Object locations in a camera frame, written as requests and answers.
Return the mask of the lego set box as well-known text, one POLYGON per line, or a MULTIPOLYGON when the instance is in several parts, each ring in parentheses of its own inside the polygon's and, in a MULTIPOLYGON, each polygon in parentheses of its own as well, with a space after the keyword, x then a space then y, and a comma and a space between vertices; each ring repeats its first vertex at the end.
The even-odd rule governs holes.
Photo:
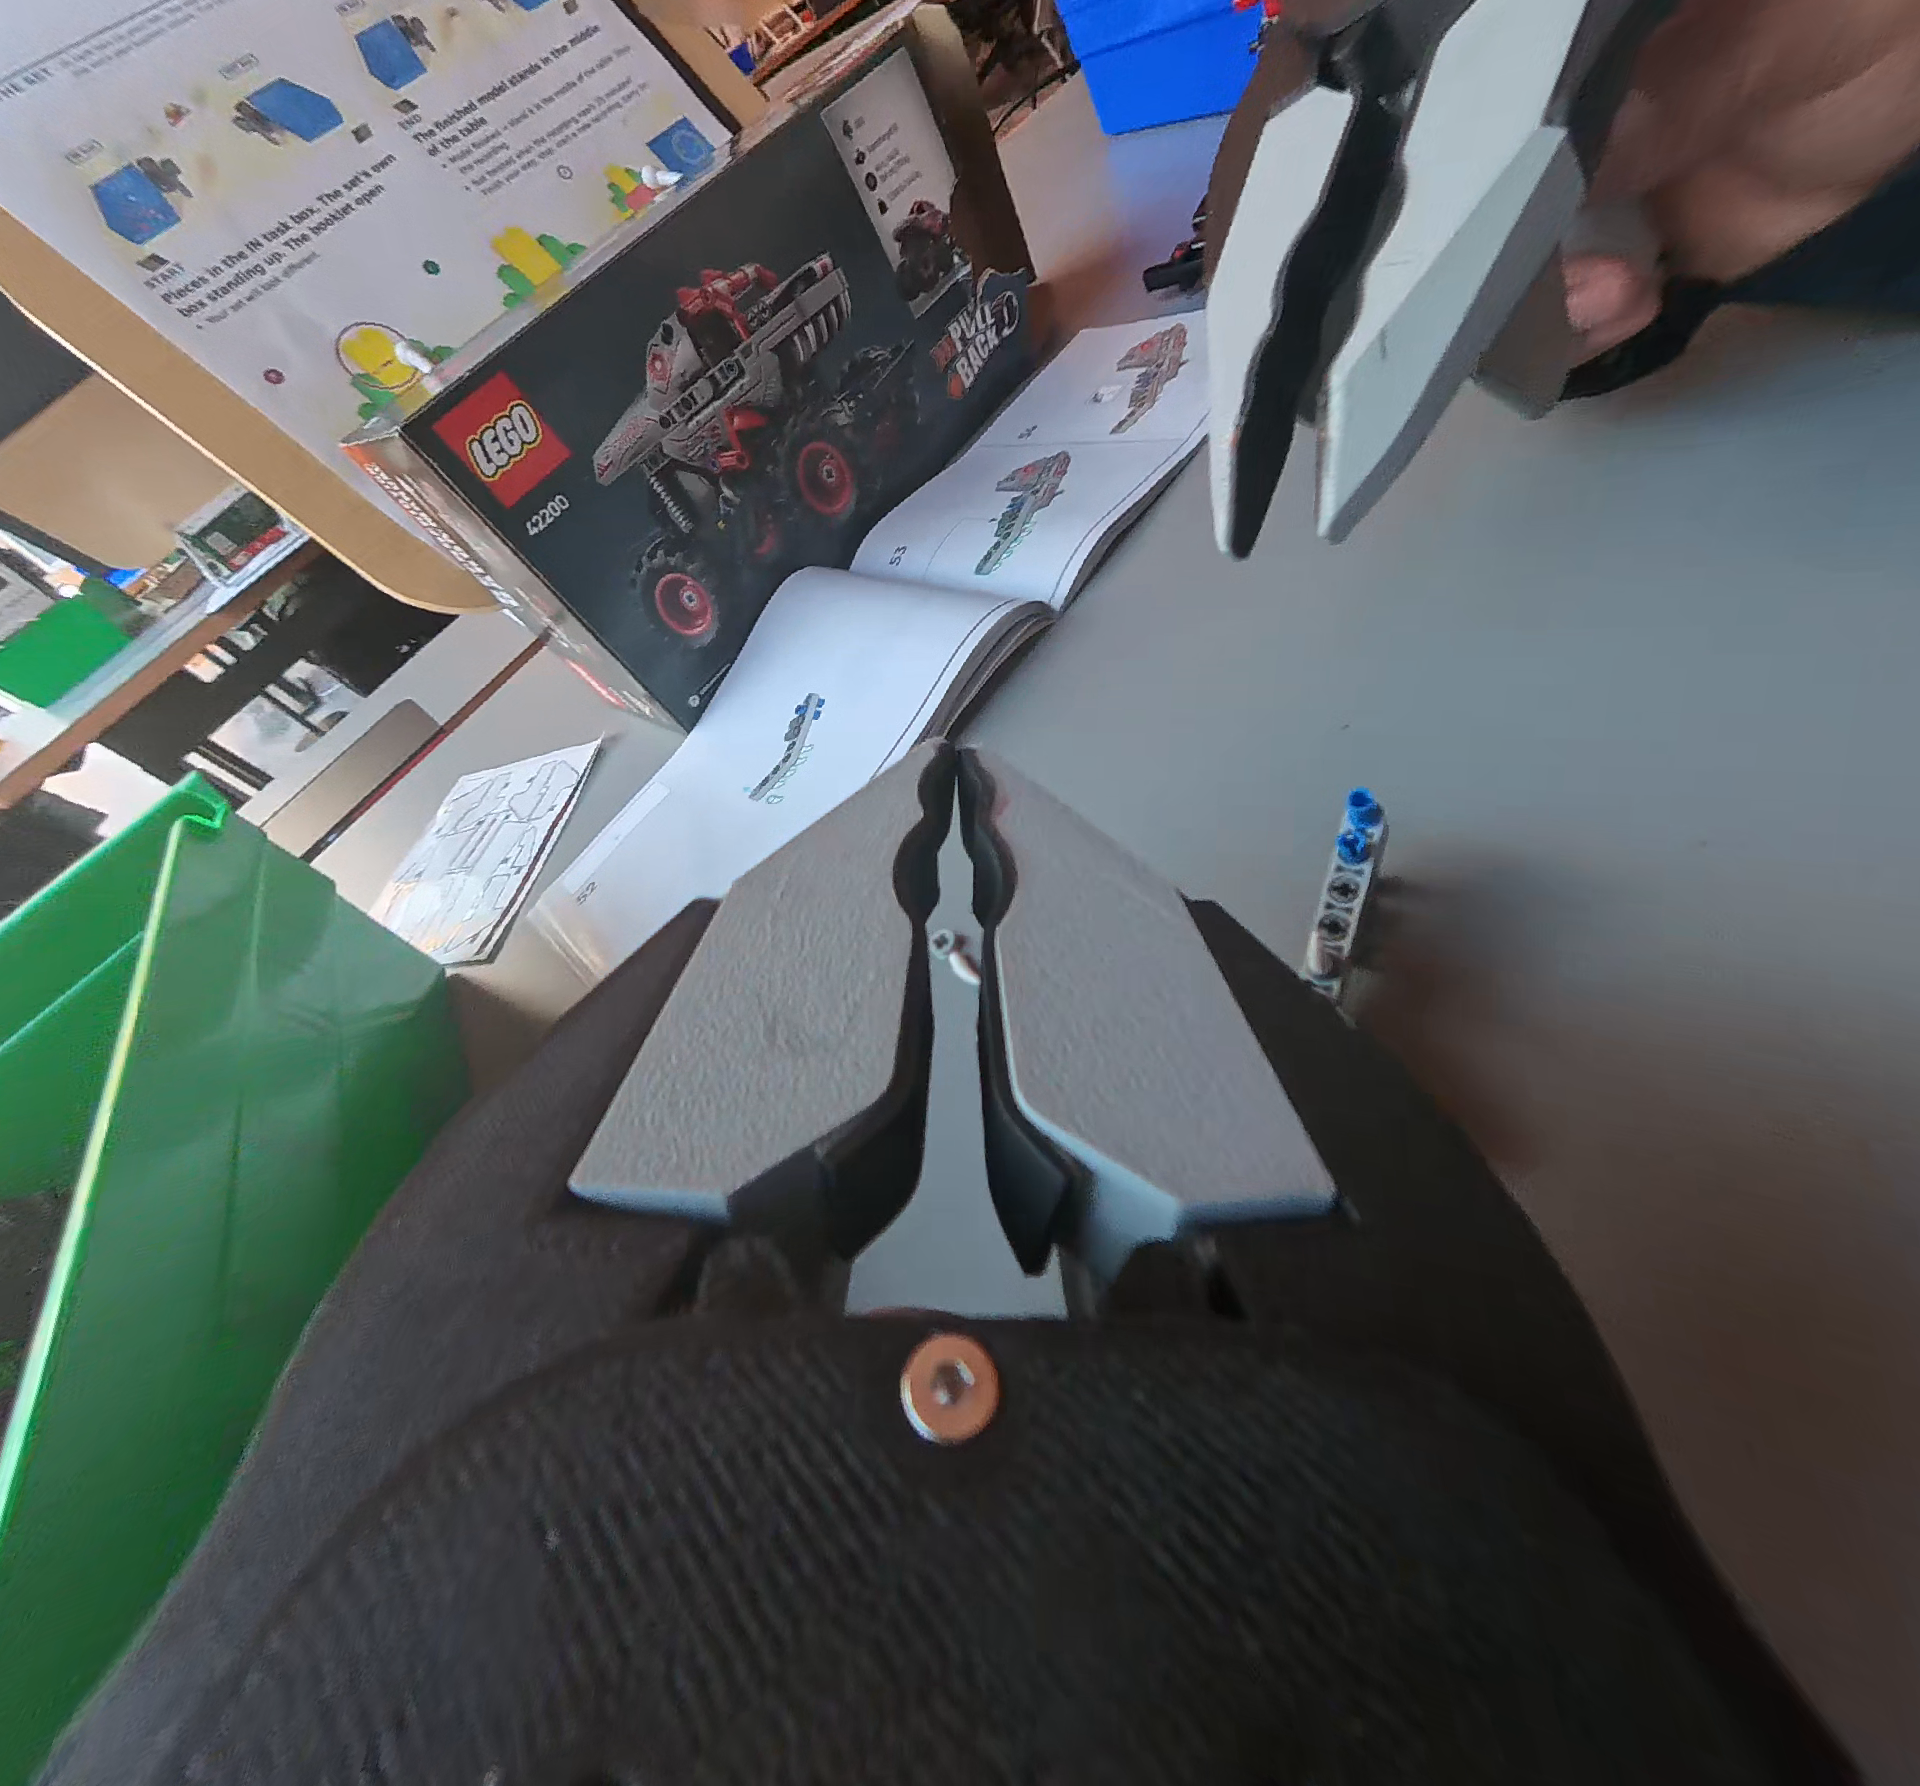
POLYGON ((964 46, 917 14, 346 456, 601 696, 688 730, 779 585, 847 568, 1038 364, 964 46))

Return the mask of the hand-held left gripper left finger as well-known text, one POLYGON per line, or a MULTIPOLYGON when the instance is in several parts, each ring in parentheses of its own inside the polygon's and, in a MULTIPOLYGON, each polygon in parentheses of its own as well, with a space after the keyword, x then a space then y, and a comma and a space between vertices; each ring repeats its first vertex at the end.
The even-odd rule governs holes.
POLYGON ((928 919, 957 757, 923 744, 715 904, 569 1188, 851 1263, 913 1199, 934 1050, 928 919))

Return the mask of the small green white box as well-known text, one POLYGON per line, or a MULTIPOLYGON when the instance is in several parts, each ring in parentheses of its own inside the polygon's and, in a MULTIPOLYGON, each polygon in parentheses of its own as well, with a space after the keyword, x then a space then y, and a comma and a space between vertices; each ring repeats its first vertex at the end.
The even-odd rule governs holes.
POLYGON ((263 496, 231 485, 176 528, 176 547, 216 589, 250 581, 307 545, 307 534, 263 496))

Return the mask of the wooden background table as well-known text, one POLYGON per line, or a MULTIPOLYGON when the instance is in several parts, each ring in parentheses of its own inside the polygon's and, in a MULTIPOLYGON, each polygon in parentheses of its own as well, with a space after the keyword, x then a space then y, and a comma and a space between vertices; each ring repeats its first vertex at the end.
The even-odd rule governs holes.
POLYGON ((278 555, 263 556, 231 585, 203 585, 154 628, 63 694, 53 708, 4 696, 2 808, 18 806, 76 755, 103 742, 108 727, 125 719, 195 655, 248 623, 326 553, 314 539, 299 538, 278 555))

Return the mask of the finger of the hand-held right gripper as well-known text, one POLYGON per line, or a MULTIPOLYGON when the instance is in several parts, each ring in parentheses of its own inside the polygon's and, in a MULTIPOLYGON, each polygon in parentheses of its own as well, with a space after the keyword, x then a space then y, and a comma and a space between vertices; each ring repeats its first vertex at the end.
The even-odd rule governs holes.
POLYGON ((1303 422, 1321 432, 1325 362, 1382 245, 1412 92, 1295 90, 1246 133, 1231 211, 1210 228, 1210 490, 1227 558, 1248 558, 1303 422))
POLYGON ((1548 269, 1586 199, 1550 118, 1590 0, 1473 0, 1424 76, 1405 190, 1329 362, 1318 534, 1382 504, 1548 269))

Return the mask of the bent grey lego beam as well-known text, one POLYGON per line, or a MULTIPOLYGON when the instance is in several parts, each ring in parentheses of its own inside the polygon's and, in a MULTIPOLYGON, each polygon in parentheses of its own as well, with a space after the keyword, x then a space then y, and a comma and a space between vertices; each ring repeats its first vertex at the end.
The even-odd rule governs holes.
POLYGON ((1388 851, 1386 808, 1382 823, 1382 861, 1373 868, 1354 870, 1342 868, 1337 863, 1335 842, 1346 827, 1344 798, 1340 825, 1333 840, 1331 859, 1314 910, 1304 959, 1301 965, 1303 982, 1308 984, 1308 987, 1312 987, 1321 1001, 1337 1008, 1346 1004, 1357 976, 1367 965, 1369 917, 1371 910, 1374 910, 1374 900, 1382 893, 1388 851))

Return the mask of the person's right hand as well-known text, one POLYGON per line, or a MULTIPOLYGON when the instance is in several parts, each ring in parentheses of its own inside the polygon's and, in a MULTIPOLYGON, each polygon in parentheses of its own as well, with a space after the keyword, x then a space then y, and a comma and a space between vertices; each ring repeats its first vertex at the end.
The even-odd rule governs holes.
POLYGON ((1917 167, 1919 0, 1684 0, 1645 44, 1590 207, 1645 239, 1563 267, 1588 360, 1681 284, 1735 290, 1818 264, 1822 235, 1917 167))

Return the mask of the green plastic bin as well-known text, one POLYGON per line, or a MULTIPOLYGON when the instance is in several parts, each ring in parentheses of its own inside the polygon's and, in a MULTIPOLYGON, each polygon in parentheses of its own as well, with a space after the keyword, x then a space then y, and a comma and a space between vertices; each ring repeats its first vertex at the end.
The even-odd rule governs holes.
POLYGON ((186 779, 4 921, 2 1779, 201 1541, 467 1101, 445 968, 186 779))

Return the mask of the black lego parts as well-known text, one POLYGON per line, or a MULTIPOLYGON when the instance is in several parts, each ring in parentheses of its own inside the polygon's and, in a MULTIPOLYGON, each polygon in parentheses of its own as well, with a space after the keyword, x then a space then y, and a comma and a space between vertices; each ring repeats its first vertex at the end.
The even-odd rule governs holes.
POLYGON ((1204 197, 1195 209, 1191 231, 1180 241, 1161 264, 1142 271, 1142 288, 1151 299, 1193 296, 1206 279, 1208 265, 1208 216, 1210 201, 1204 197))

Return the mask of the white sticker sheet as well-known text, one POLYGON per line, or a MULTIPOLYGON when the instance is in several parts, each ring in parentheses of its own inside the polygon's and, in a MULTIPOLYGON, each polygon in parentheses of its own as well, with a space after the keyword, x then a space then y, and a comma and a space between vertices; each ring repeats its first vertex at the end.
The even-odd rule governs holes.
POLYGON ((605 740, 454 785, 371 917, 443 968, 490 963, 579 806, 605 740))

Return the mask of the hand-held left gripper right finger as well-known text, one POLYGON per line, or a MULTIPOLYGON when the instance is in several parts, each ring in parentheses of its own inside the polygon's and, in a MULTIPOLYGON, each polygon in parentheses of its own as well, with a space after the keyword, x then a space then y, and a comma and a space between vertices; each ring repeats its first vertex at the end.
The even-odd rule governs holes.
POLYGON ((1331 1222, 1338 1188, 1184 893, 966 747, 987 1186, 1019 1271, 1331 1222))

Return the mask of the lego instruction booklet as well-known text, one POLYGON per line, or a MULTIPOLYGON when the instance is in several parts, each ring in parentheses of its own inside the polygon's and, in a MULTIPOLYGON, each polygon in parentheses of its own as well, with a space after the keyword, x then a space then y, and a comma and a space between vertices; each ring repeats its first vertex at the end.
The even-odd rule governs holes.
POLYGON ((849 568, 779 585, 707 715, 543 893, 584 984, 925 742, 1074 604, 1204 447, 1206 320, 1072 339, 849 568))

